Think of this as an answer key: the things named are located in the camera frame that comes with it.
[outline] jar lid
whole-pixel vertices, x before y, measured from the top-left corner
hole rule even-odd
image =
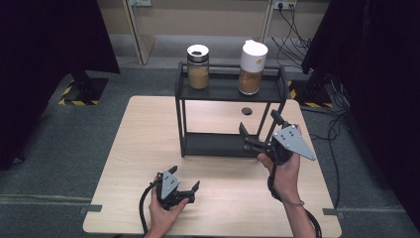
[[[193,45],[187,50],[187,58],[194,62],[203,62],[209,60],[209,49],[203,45]]]

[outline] wooden table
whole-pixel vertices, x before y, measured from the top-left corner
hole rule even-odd
[[[257,131],[263,103],[187,101],[188,131],[237,134],[244,122],[250,133]],[[241,110],[253,109],[246,116]],[[282,116],[300,125],[313,150],[299,105],[287,100]],[[265,138],[266,129],[262,130]],[[175,98],[134,96],[131,98],[112,146],[83,228],[89,233],[142,234],[139,200],[157,172],[178,166],[174,174],[179,190],[198,181],[193,204],[188,204],[168,235],[291,237],[282,204],[266,187],[268,171],[257,159],[210,158],[180,155]],[[333,208],[318,162],[301,160],[299,192],[305,208],[318,220],[324,237],[339,237],[337,216],[324,215]],[[150,196],[145,201],[149,223]]]

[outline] yellow black hazard stripe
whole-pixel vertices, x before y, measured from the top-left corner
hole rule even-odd
[[[294,87],[294,84],[292,81],[287,81],[287,85],[289,88],[290,98],[293,100],[297,99],[297,93],[296,88]],[[316,102],[310,102],[310,101],[298,101],[299,105],[301,106],[307,106],[307,107],[333,107],[333,103],[316,103]]]
[[[61,96],[61,100],[58,102],[58,105],[74,105],[74,106],[86,106],[86,105],[98,105],[99,100],[66,100],[65,96],[71,90],[74,85],[74,81],[65,89],[64,93]]]

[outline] gray carpet floor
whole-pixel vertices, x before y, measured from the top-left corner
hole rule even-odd
[[[26,146],[26,160],[0,171],[1,238],[114,236],[85,233],[85,208],[130,97],[173,96],[176,77],[175,68],[129,67],[129,63],[121,72],[88,71],[91,77],[109,78],[96,106],[58,105],[72,78],[68,75],[62,80]],[[308,78],[295,71],[287,77]],[[329,144],[319,137],[327,137],[339,110],[337,105],[331,110],[302,108],[333,202],[340,183],[337,210],[342,237],[420,237],[392,190],[380,188],[374,180],[344,119],[336,124],[340,134],[331,143],[340,175],[337,179]]]

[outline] black metal shelf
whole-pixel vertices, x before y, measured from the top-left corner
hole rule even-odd
[[[175,99],[182,157],[185,155],[254,157],[243,150],[244,138],[239,135],[239,125],[238,134],[191,133],[187,130],[186,100],[266,103],[262,121],[257,134],[254,135],[255,137],[260,135],[271,103],[279,103],[278,112],[281,113],[288,93],[283,67],[266,67],[262,74],[262,84],[259,92],[250,96],[243,94],[238,89],[240,68],[239,65],[232,64],[210,64],[209,85],[203,89],[194,89],[189,86],[186,63],[182,61],[179,63],[175,83]],[[272,122],[272,129],[268,134],[272,133],[274,126],[274,122]]]

